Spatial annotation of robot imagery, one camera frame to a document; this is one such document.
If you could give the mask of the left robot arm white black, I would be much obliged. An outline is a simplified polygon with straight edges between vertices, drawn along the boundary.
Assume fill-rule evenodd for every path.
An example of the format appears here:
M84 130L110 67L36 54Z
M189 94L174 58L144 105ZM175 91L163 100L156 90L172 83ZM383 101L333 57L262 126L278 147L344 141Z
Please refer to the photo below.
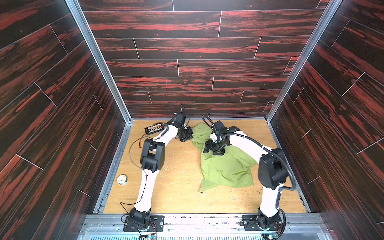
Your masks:
M191 127L166 125L159 135L144 141L140 158L142 180L137 201L129 212L129 220L145 230L150 225L152 195L157 176L165 163L167 144L174 138L184 142L193 138Z

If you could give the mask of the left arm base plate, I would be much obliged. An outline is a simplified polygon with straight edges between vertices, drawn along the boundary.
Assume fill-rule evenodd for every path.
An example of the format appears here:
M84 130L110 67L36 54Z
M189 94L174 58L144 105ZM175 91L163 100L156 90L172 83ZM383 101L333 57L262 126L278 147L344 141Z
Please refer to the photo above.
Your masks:
M165 216L150 215L144 220L133 220L127 216L123 231L124 232L162 232L164 229Z

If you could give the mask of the green jacket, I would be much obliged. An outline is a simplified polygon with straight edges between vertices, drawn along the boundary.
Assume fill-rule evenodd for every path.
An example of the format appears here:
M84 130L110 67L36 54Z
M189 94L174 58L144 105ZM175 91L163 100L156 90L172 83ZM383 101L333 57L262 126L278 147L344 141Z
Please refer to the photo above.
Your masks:
M225 154L215 156L212 151L201 154L201 171L204 176L200 192L219 185L244 188L254 184L251 167L256 161L235 146L225 147Z

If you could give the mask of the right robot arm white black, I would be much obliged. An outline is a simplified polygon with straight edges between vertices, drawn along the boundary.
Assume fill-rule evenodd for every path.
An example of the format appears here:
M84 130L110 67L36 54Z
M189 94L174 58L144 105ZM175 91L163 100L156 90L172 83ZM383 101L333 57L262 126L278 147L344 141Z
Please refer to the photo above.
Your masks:
M239 148L259 165L258 179L263 185L263 195L257 219L254 221L261 230L272 230L274 225L281 221L282 210L279 204L282 191L297 189L284 152L279 148L266 147L244 132L236 131L219 137L211 134L211 139L205 143L204 153L211 151L215 155L223 155L226 146Z

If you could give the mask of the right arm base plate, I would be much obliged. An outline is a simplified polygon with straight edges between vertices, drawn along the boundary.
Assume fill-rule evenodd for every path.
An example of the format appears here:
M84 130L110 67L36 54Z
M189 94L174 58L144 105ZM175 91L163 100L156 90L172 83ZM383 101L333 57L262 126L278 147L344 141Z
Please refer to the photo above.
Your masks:
M283 220L279 214L269 218L264 215L243 215L240 226L245 231L280 232Z

